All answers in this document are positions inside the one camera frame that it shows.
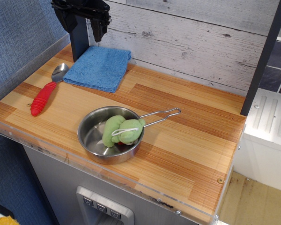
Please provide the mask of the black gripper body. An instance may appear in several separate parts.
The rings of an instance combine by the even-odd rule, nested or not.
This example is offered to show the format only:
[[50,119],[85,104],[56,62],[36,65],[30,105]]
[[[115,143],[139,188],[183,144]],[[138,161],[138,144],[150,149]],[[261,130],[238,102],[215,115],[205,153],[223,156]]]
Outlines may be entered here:
[[99,19],[110,23],[110,6],[103,0],[52,0],[51,5],[56,11],[60,9],[74,15],[87,18]]

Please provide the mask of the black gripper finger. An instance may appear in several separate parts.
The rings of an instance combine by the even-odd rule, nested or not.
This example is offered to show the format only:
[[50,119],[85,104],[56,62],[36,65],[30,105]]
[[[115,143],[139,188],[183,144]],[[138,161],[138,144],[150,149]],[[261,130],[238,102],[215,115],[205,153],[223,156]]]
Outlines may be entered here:
[[91,20],[91,28],[93,31],[94,40],[98,43],[101,42],[102,37],[107,32],[108,24],[99,19]]
[[56,16],[66,32],[72,32],[77,26],[77,20],[72,13],[56,9]]

